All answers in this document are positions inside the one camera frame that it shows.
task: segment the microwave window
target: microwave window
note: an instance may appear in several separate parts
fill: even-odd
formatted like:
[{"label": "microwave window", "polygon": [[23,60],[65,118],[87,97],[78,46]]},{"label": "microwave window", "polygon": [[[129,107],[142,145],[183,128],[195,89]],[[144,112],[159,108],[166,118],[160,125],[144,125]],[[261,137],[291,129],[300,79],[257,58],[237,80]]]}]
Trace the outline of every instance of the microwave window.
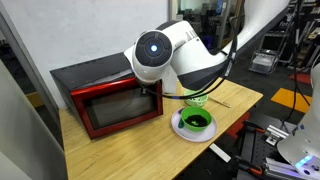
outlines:
[{"label": "microwave window", "polygon": [[123,122],[156,110],[156,99],[140,87],[95,97],[84,102],[94,129]]}]

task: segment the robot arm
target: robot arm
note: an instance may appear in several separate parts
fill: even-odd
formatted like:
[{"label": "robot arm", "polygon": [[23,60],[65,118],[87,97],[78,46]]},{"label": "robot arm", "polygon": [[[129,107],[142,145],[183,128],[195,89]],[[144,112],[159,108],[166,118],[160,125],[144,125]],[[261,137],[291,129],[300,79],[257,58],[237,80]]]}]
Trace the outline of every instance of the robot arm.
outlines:
[{"label": "robot arm", "polygon": [[[246,0],[245,25],[238,35],[237,53],[260,38],[287,12],[289,0]],[[222,51],[228,53],[231,43]],[[143,84],[160,80],[171,65],[182,86],[199,90],[219,75],[227,56],[211,55],[186,21],[167,22],[143,33],[125,53]]]}]

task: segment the wooden countertop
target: wooden countertop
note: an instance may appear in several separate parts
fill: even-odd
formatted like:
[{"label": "wooden countertop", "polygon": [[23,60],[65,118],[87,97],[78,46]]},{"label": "wooden countertop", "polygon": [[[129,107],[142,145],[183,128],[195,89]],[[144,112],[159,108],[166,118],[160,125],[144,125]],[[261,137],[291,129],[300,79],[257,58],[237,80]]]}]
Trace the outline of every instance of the wooden countertop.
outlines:
[{"label": "wooden countertop", "polygon": [[[184,88],[177,85],[177,94]],[[211,98],[225,101],[227,108]],[[187,105],[163,99],[164,114],[141,124],[91,141],[82,124],[60,110],[68,177],[73,179],[172,179],[248,111],[262,94],[230,81],[209,95],[203,106],[216,119],[218,131],[207,142],[182,139],[171,127],[172,114]]]}]

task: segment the floor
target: floor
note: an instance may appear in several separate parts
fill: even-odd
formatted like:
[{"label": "floor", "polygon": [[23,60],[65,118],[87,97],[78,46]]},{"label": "floor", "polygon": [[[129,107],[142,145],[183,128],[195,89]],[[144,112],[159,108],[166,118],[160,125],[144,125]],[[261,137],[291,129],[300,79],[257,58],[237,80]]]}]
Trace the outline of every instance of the floor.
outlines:
[{"label": "floor", "polygon": [[[282,65],[278,65],[276,70],[268,76],[248,71],[252,49],[253,47],[248,48],[246,52],[238,57],[238,62],[234,65],[228,80],[258,91],[264,95],[263,98],[250,110],[251,112],[265,114],[281,120],[285,119],[290,112],[290,108],[274,103],[270,99],[281,87],[293,90],[294,83],[289,79],[289,76],[293,71]],[[35,91],[32,83],[27,78],[22,67],[19,65],[19,62],[10,51],[10,48],[1,48],[0,58],[8,67],[9,71],[25,94]],[[303,94],[311,96],[312,89],[310,85],[299,83],[299,86]],[[53,123],[53,119],[48,116],[49,113],[47,113],[45,106],[37,108],[37,111],[52,134],[56,137],[57,141],[62,145],[60,130]],[[302,117],[303,113],[295,111],[292,117],[288,119],[288,122],[297,124]],[[216,144],[229,154],[239,154],[239,150],[233,146],[234,142],[235,139],[224,134],[219,138]],[[224,163],[213,152],[206,150],[176,179],[232,179],[236,172],[237,168],[234,164]]]}]

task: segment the equipment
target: equipment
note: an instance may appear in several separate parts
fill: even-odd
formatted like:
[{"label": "equipment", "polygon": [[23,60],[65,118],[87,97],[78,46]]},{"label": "equipment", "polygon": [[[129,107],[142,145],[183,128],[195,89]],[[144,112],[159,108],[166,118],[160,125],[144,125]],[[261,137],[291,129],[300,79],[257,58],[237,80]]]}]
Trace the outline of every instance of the equipment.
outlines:
[{"label": "equipment", "polygon": [[[186,21],[167,22],[157,30],[143,33],[135,45],[126,50],[125,55],[141,84],[153,84],[162,79],[171,66],[183,87],[200,90],[184,98],[202,96],[201,93],[209,87],[208,84],[212,84],[223,73],[224,78],[228,76],[236,53],[244,51],[280,21],[287,12],[288,4],[289,0],[246,0],[245,25],[235,39],[237,41],[229,43],[214,56],[208,52]],[[320,129],[320,113],[316,109],[320,104],[320,80],[316,79],[320,77],[320,65],[313,70],[312,77],[315,90],[309,112],[298,128],[278,144],[283,157],[302,176],[307,176],[309,179],[320,177],[318,176],[320,161],[316,161],[320,158],[320,137],[317,132]],[[306,163],[310,165],[312,171],[304,170]]]}]

